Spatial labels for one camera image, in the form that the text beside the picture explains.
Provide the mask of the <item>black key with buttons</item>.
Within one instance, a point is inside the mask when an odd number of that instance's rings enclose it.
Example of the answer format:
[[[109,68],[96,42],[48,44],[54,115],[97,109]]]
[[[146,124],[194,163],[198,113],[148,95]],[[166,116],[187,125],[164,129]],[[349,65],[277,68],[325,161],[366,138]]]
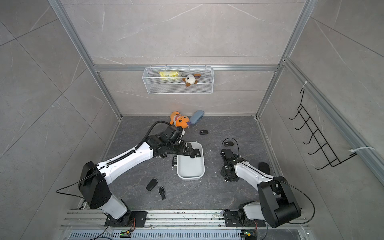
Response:
[[[174,156],[172,159],[172,167],[176,168],[178,163],[178,156]]]

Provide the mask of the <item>white storage box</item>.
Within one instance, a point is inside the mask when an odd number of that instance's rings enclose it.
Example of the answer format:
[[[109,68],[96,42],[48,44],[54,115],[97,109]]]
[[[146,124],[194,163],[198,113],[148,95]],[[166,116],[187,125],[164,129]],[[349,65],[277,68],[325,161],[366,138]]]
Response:
[[[200,143],[192,142],[192,148],[200,151],[200,157],[177,155],[177,174],[184,181],[200,180],[205,174],[203,147]]]

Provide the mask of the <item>large black key front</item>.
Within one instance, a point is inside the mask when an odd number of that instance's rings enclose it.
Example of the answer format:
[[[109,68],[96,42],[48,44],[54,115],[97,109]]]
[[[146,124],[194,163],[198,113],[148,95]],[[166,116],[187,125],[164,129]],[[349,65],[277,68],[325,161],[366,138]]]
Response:
[[[159,181],[156,178],[152,178],[150,182],[147,184],[146,190],[149,192],[152,191],[155,188],[155,186],[158,184],[158,182]]]

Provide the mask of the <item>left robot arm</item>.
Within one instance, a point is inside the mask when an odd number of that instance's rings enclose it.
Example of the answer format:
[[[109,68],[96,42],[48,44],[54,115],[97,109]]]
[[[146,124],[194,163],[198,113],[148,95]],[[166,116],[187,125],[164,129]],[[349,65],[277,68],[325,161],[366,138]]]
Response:
[[[102,210],[107,215],[108,226],[135,225],[128,205],[114,196],[109,189],[114,180],[154,157],[164,159],[168,154],[177,156],[187,154],[188,144],[182,140],[184,129],[165,122],[167,128],[153,135],[151,131],[160,123],[160,121],[153,123],[141,141],[126,152],[97,164],[92,161],[84,164],[80,180],[75,183],[81,193],[79,198],[84,199],[92,210]]]

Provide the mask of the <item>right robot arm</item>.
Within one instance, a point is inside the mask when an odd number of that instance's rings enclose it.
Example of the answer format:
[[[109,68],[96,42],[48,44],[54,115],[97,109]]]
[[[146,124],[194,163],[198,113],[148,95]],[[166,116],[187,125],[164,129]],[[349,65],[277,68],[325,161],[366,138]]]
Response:
[[[239,153],[233,153],[229,147],[237,144],[234,138],[223,140],[221,176],[226,182],[246,181],[258,191],[259,200],[241,204],[237,211],[224,210],[226,225],[255,227],[261,223],[272,228],[283,224],[295,225],[295,220],[302,215],[302,208],[293,193],[297,188],[282,176],[272,176],[269,164],[260,162],[258,167],[254,167]]]

